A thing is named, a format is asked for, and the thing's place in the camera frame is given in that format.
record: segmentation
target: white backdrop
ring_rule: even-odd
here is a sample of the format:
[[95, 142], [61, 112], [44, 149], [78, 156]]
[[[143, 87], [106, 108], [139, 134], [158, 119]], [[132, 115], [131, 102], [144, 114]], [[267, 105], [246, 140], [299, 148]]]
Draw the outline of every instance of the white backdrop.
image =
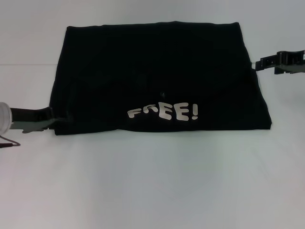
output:
[[[70, 25], [238, 21], [255, 62], [305, 49], [304, 9], [302, 0], [2, 0], [0, 101], [48, 106], [56, 66], [32, 64], [57, 64]], [[0, 149], [0, 228], [305, 228], [305, 74], [258, 75], [271, 131], [9, 131], [22, 147]]]

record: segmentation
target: black cable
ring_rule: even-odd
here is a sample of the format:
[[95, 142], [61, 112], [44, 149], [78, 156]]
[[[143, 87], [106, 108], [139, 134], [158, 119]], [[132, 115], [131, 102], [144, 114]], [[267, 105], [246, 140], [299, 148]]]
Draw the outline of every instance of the black cable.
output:
[[2, 139], [5, 140], [5, 141], [12, 142], [12, 143], [0, 143], [0, 148], [7, 148], [7, 147], [12, 147], [12, 146], [21, 146], [20, 143], [15, 142], [15, 141], [13, 141], [13, 140], [9, 140], [9, 139], [7, 139], [7, 138], [5, 138], [5, 137], [2, 137], [2, 136], [0, 136], [0, 138], [2, 138]]

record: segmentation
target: white table surface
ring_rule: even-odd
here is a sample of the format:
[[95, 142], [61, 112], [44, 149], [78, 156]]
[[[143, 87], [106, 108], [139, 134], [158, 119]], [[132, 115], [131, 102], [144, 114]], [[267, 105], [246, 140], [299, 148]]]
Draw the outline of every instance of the white table surface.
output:
[[[255, 62], [305, 49], [304, 9], [303, 0], [2, 0], [0, 101], [48, 106], [56, 66], [32, 64], [57, 64], [70, 25], [238, 21]], [[22, 147], [0, 149], [0, 228], [304, 229], [305, 74], [258, 75], [271, 131], [9, 131]]]

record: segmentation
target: white lettering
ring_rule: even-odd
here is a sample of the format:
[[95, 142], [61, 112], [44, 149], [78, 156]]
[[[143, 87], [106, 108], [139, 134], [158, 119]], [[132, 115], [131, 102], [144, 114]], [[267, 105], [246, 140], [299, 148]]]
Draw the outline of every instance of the white lettering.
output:
[[134, 118], [134, 115], [141, 113], [141, 108], [127, 111], [127, 114], [130, 118]]
[[148, 105], [148, 106], [143, 107], [143, 112], [144, 112], [145, 114], [147, 114], [147, 113], [149, 112], [149, 110], [148, 110], [149, 108], [152, 109], [152, 110], [155, 111], [155, 112], [158, 112], [158, 108], [155, 107], [155, 104], [152, 104], [152, 105]]
[[183, 115], [182, 113], [188, 113], [189, 109], [182, 109], [182, 107], [186, 107], [188, 106], [188, 103], [180, 103], [180, 104], [175, 104], [174, 108], [177, 114], [177, 120], [181, 120], [181, 121], [188, 121], [189, 117], [186, 115]]
[[166, 111], [167, 111], [167, 112], [172, 112], [172, 110], [171, 110], [171, 109], [168, 109], [167, 107], [172, 108], [173, 105], [159, 102], [159, 107], [160, 107], [159, 117], [160, 117], [160, 118], [165, 118], [165, 119], [167, 119], [167, 120], [171, 120], [171, 119], [172, 119], [172, 116], [171, 116], [170, 114], [165, 113], [165, 112], [166, 112]]
[[193, 120], [196, 120], [198, 117], [198, 105], [197, 104], [193, 104], [193, 114], [194, 116], [192, 117]]

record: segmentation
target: folded t-shirt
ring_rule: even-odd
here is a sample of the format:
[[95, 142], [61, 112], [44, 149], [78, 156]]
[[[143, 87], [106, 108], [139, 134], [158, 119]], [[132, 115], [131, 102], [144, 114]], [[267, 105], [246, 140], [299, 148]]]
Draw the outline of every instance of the folded t-shirt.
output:
[[238, 23], [68, 27], [55, 134], [270, 129]]

